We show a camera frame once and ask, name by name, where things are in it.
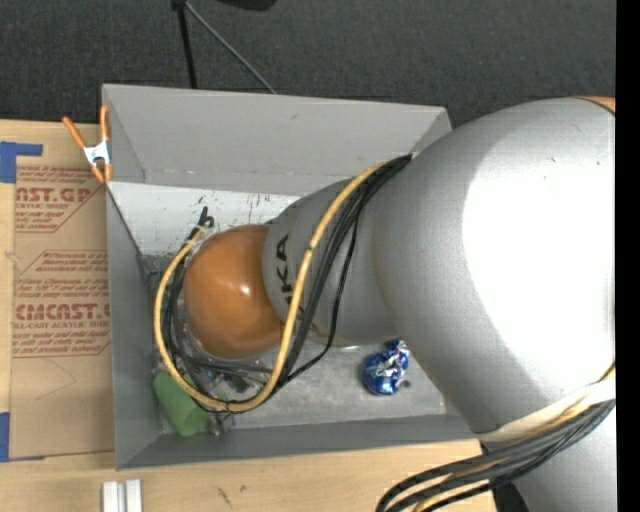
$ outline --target gray carpet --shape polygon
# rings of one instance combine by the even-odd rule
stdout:
[[[454,126],[615,95],[615,0],[242,1],[192,5],[282,94],[441,105]],[[201,88],[264,91],[187,18]],[[9,119],[94,122],[104,82],[189,86],[170,0],[3,0],[0,71]]]

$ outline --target cardboard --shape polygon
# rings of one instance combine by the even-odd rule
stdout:
[[[0,121],[0,140],[42,145],[16,159],[9,457],[111,450],[105,187],[61,123]]]

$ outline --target blue wrapped candy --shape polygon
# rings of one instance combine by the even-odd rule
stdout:
[[[409,367],[410,352],[402,339],[387,343],[388,350],[370,356],[364,363],[362,382],[374,395],[393,395]]]

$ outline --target gray box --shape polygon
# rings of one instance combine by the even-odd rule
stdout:
[[[265,222],[299,196],[424,149],[451,131],[443,108],[122,85],[105,85],[103,101],[118,469],[472,437],[415,361],[410,387],[368,394],[358,372],[371,346],[330,351],[220,437],[168,432],[151,389],[149,269],[179,248],[202,206],[222,228]]]

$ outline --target orange clip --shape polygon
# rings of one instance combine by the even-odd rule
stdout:
[[[87,160],[89,160],[91,164],[91,171],[100,183],[111,181],[113,176],[113,164],[111,163],[111,151],[109,147],[111,135],[109,133],[108,114],[109,107],[102,105],[100,108],[100,137],[102,140],[97,146],[93,147],[87,147],[86,142],[71,119],[66,116],[62,118],[62,124],[67,127],[76,145],[84,151]],[[98,167],[98,161],[100,160],[104,162],[102,171]]]

